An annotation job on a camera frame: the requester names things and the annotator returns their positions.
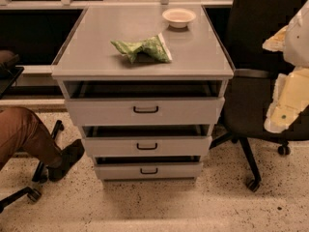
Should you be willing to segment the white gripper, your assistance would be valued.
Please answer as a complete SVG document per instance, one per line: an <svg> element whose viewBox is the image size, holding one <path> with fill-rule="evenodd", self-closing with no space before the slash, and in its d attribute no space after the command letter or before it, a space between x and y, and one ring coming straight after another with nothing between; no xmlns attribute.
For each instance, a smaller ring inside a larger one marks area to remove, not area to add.
<svg viewBox="0 0 309 232"><path fill-rule="evenodd" d="M288 26L282 27L262 48L282 51ZM273 101L267 111L264 128L273 133L286 130L309 105L309 69L296 67L288 75L280 73L275 81Z"/></svg>

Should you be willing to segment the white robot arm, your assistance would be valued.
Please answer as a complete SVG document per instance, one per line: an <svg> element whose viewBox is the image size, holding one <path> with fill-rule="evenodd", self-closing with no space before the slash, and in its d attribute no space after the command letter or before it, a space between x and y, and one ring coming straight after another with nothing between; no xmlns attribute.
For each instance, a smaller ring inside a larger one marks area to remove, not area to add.
<svg viewBox="0 0 309 232"><path fill-rule="evenodd" d="M278 75L264 123L267 131L280 133L309 105L309 0L288 25L263 43L263 49L281 51L295 67L288 75Z"/></svg>

